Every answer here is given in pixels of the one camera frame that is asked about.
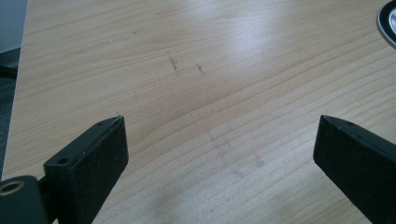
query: wooden table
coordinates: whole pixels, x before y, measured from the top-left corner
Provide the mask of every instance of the wooden table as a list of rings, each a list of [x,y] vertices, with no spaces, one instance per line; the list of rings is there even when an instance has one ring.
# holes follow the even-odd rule
[[[386,1],[29,1],[4,178],[122,114],[94,223],[369,223],[312,159],[321,114],[394,143]]]

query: light wooden surface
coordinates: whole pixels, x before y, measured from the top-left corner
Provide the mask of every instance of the light wooden surface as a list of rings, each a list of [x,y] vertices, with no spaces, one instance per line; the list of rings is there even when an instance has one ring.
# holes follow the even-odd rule
[[[120,113],[94,223],[369,223],[312,154],[321,114],[395,142],[385,3],[29,1],[4,178]]]

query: circular metal part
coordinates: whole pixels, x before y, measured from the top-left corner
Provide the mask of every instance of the circular metal part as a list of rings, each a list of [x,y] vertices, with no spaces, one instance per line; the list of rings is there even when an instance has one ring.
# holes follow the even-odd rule
[[[377,25],[382,36],[396,48],[396,1],[382,7],[378,14]]]
[[[0,186],[0,196],[6,196],[12,194],[19,189],[23,188],[24,182],[21,180],[11,181],[3,186]]]

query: screw hole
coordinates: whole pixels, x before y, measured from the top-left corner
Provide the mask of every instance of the screw hole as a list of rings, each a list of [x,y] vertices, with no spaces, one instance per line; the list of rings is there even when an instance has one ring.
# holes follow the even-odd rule
[[[65,163],[67,163],[68,161],[69,161],[69,159],[67,159],[67,158],[61,158],[61,159],[58,160],[58,163],[59,163],[59,164],[65,164]]]
[[[12,181],[0,187],[0,196],[5,196],[18,191],[24,186],[23,181]]]

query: gray object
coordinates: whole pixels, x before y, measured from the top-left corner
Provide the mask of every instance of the gray object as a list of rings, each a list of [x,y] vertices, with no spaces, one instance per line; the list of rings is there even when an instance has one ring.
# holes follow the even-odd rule
[[[377,25],[382,36],[396,48],[396,1],[382,7],[377,18]]]

